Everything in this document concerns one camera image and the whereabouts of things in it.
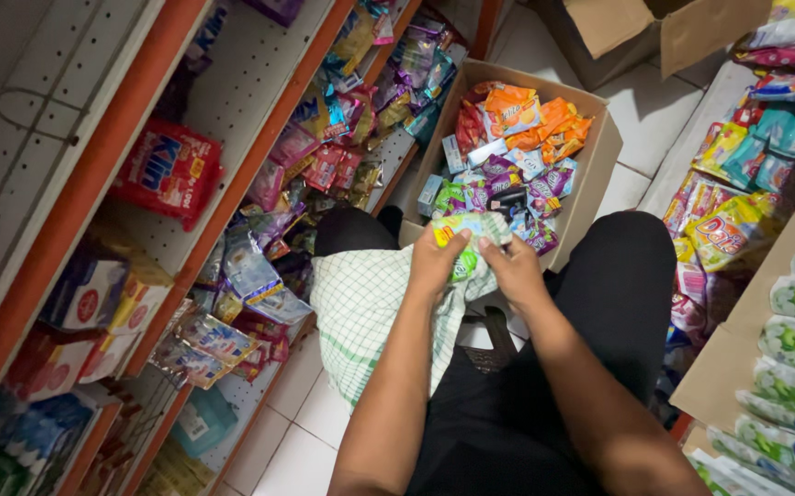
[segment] person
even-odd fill
[[[318,256],[397,249],[391,229],[359,210],[325,216]],[[500,371],[482,373],[456,346],[428,398],[432,312],[462,231],[439,248],[430,225],[414,243],[409,284],[352,414],[331,496],[612,494],[710,491],[645,407],[664,355],[675,252],[650,214],[598,219],[545,284],[517,236],[479,250],[530,339]]]

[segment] black pants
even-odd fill
[[[396,242],[369,215],[342,210],[321,220],[317,255],[371,248],[396,249]],[[660,220],[618,212],[590,226],[547,284],[594,355],[643,403],[664,359],[675,268]],[[428,404],[409,493],[598,493],[592,481],[568,441],[531,340],[493,374],[479,372],[456,347]]]

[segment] white checkered towel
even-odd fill
[[[389,337],[410,279],[411,261],[411,245],[399,252],[362,250],[312,259],[311,303],[321,330],[321,359],[329,386],[348,402],[350,410],[358,403]],[[491,293],[498,285],[487,266],[480,276],[449,287],[434,310],[429,395],[452,359],[464,302]]]

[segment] red detergent package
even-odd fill
[[[192,231],[211,183],[220,144],[179,124],[150,118],[118,171],[110,194],[150,212],[180,219]]]

